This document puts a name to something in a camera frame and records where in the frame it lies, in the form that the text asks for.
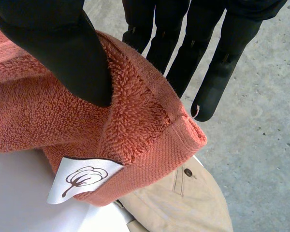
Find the pants button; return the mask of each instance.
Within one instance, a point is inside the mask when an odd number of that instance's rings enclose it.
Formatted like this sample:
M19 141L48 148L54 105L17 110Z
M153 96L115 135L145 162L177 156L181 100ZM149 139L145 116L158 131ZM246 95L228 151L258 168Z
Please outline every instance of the pants button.
M192 171L191 171L190 169L188 169L188 168L186 168L186 169L184 170L184 173L185 173L187 176L189 176L189 177L192 176Z

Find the terry cloth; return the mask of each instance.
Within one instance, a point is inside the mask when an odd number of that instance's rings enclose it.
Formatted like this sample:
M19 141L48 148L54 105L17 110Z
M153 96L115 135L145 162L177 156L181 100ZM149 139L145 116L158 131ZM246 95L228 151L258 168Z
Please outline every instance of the terry cloth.
M175 170L206 144L206 136L145 58L98 35L113 77L109 108L71 94L0 32L0 152L41 148L54 173L63 156L119 162L124 168L99 189L75 196L103 206Z

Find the concrete floor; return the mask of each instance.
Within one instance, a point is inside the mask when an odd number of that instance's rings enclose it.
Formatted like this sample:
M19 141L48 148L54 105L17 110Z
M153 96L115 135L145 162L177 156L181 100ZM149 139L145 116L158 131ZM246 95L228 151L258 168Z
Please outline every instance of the concrete floor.
M121 39L127 29L121 0L87 0L85 10L96 29ZM221 25L182 98L188 111ZM227 199L234 231L290 232L290 0L262 24L214 117L199 125L208 145L197 156Z

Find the beige pants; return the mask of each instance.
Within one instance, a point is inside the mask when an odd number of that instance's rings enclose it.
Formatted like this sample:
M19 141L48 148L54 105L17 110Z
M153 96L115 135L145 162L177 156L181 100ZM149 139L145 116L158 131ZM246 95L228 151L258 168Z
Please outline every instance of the beige pants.
M130 232L232 232L226 200L192 157L162 180L119 199L135 217Z

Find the white tag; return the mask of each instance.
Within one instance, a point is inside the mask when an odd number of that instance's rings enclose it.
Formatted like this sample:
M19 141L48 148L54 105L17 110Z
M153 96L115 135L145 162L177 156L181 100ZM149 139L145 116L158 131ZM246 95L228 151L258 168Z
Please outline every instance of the white tag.
M47 203L59 204L82 192L94 192L124 166L109 159L63 157Z

